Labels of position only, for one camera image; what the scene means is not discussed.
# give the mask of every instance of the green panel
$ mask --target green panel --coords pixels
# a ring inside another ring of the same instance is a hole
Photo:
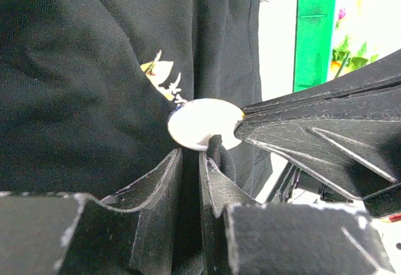
[[[294,91],[326,82],[336,0],[298,0]]]

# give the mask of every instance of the printed design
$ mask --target printed design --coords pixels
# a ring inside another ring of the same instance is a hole
[[[377,38],[370,26],[376,18],[376,11],[367,1],[371,0],[336,1],[329,80],[373,63],[380,57]]]
[[[162,51],[159,51],[152,62],[141,65],[141,70],[145,73],[153,86],[163,94],[166,99],[178,105],[186,103],[187,101],[180,95],[182,90],[178,87],[181,81],[181,73],[178,74],[175,82],[170,83],[167,89],[163,86],[168,83],[167,80],[170,77],[174,62],[160,61],[161,57]]]

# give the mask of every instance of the white round button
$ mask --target white round button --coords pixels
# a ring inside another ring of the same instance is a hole
[[[167,127],[171,137],[180,145],[195,151],[206,151],[209,139],[221,135],[227,150],[241,143],[234,136],[244,113],[236,105],[214,98],[188,101],[169,116]]]

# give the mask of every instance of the black fabric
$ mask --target black fabric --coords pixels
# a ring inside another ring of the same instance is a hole
[[[261,100],[259,0],[0,1],[0,190],[128,185],[177,147],[166,122],[179,98],[159,91],[179,79],[186,100]],[[141,65],[159,50],[174,65],[158,91]],[[250,194],[269,176],[259,151],[230,151]],[[175,265],[201,248],[197,164],[184,151]]]
[[[203,253],[199,252],[180,265],[172,275],[202,275],[204,274]]]
[[[230,153],[223,147],[221,135],[215,135],[209,140],[206,155],[213,159],[219,170],[231,179],[236,181],[236,168]]]

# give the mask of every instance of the black mechanical part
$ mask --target black mechanical part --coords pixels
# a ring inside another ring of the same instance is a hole
[[[205,153],[199,168],[204,274],[393,272],[366,212],[257,204]]]
[[[274,152],[375,217],[401,211],[401,50],[243,108],[237,138]]]
[[[1,274],[170,274],[182,154],[103,199],[0,197]]]
[[[231,274],[395,274],[361,211],[231,204],[224,221]]]
[[[285,203],[293,197],[294,189],[320,195],[320,200],[325,202],[353,202],[291,163],[285,166],[266,202]]]

